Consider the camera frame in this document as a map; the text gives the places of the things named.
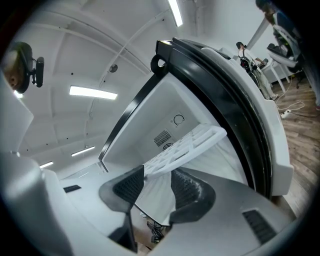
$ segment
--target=wooden floor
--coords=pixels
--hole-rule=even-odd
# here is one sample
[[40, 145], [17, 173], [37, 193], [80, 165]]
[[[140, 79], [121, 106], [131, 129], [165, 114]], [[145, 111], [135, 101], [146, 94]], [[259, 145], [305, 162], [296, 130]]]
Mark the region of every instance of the wooden floor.
[[[292, 79], [291, 87], [277, 102], [280, 109], [302, 101], [305, 107], [292, 111], [282, 120], [285, 130], [290, 162], [294, 166], [293, 179], [289, 193], [283, 197], [274, 198], [281, 208], [286, 208], [286, 202], [291, 207], [296, 217], [301, 216], [307, 209], [318, 185], [320, 176], [320, 112], [315, 110], [315, 94], [305, 78], [301, 81], [299, 89], [296, 88], [297, 80]], [[287, 90], [290, 83], [283, 82]], [[283, 94], [279, 84], [273, 86], [273, 92]], [[297, 109], [301, 103], [289, 109]]]

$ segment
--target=rectangular light fixture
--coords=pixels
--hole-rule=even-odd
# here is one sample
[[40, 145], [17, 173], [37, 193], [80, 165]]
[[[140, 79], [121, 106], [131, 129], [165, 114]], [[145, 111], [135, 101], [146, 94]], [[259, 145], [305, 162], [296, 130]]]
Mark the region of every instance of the rectangular light fixture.
[[175, 24], [177, 27], [180, 27], [183, 23], [182, 23], [182, 18], [181, 18], [177, 0], [168, 0], [168, 1], [174, 16]]
[[18, 99], [21, 99], [24, 97], [23, 94], [20, 94], [19, 92], [17, 92], [16, 90], [13, 92], [13, 94], [18, 98]]
[[103, 98], [103, 99], [110, 99], [115, 100], [118, 94], [111, 93], [103, 90], [97, 90], [92, 88], [85, 88], [71, 85], [70, 95], [77, 95], [77, 96], [88, 96], [88, 97], [95, 97], [95, 98]]
[[84, 149], [84, 150], [81, 150], [81, 151], [79, 151], [79, 152], [75, 152], [75, 153], [71, 154], [71, 156], [74, 157], [74, 156], [76, 156], [76, 155], [79, 155], [79, 154], [81, 154], [81, 153], [87, 152], [87, 151], [89, 151], [89, 150], [93, 150], [94, 148], [95, 148], [95, 146], [88, 147], [88, 148], [86, 148], [86, 149]]
[[42, 168], [45, 168], [45, 167], [53, 165], [53, 164], [54, 164], [54, 162], [51, 161], [51, 162], [47, 162], [47, 163], [45, 163], [43, 165], [40, 165], [39, 167], [42, 169]]

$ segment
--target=ceiling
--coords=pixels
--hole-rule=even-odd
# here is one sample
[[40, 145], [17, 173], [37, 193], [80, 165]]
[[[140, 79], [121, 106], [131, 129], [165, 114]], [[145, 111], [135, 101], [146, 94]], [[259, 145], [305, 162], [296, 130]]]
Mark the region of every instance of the ceiling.
[[[21, 99], [34, 115], [20, 153], [63, 172], [98, 155], [121, 114], [152, 75], [156, 41], [204, 35], [205, 1], [178, 1], [183, 25], [175, 26], [166, 0], [63, 0], [43, 5], [15, 41], [44, 57], [43, 86]], [[112, 64], [115, 73], [108, 72]], [[116, 100], [71, 96], [71, 85], [118, 94]], [[95, 149], [71, 157], [85, 147]]]

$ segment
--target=person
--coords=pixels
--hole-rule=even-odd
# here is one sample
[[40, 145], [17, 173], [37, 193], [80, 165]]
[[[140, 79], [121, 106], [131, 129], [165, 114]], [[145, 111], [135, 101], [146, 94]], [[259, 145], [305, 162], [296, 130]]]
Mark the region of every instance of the person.
[[306, 78], [315, 94], [315, 110], [320, 111], [320, 75], [312, 68], [314, 63], [310, 51], [303, 43], [303, 40], [297, 31], [293, 22], [269, 0], [255, 0], [256, 6], [264, 13], [266, 20], [273, 26], [274, 36], [279, 41], [281, 35], [277, 32], [276, 26], [283, 28], [289, 35], [297, 41], [301, 50], [301, 57], [298, 64], [302, 67]]
[[1, 62], [3, 75], [12, 88], [23, 94], [29, 87], [33, 68], [32, 48], [25, 42], [15, 42]]
[[250, 50], [245, 48], [245, 45], [242, 42], [237, 42], [236, 43], [236, 47], [238, 48], [238, 56], [241, 57], [246, 57], [249, 59], [249, 61], [253, 62], [254, 64], [256, 64], [258, 67], [256, 70], [253, 70], [253, 74], [256, 76], [259, 85], [260, 85], [260, 89], [262, 91], [262, 94], [264, 96], [265, 99], [269, 100], [275, 100], [278, 97], [278, 94], [274, 94], [274, 92], [271, 89], [271, 85], [268, 81], [268, 79], [266, 78], [265, 74], [261, 71], [261, 69], [259, 68], [259, 63], [266, 65], [266, 63], [257, 58]]

